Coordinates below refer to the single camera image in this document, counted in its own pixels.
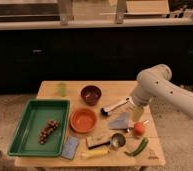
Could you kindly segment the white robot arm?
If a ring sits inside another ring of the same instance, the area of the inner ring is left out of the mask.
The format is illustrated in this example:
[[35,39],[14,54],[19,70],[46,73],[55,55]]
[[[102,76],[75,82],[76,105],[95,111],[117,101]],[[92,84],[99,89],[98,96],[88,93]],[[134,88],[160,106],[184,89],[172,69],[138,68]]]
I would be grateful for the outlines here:
[[165,64],[140,71],[130,96],[136,106],[147,106],[153,96],[163,98],[193,119],[193,93],[170,82],[171,69]]

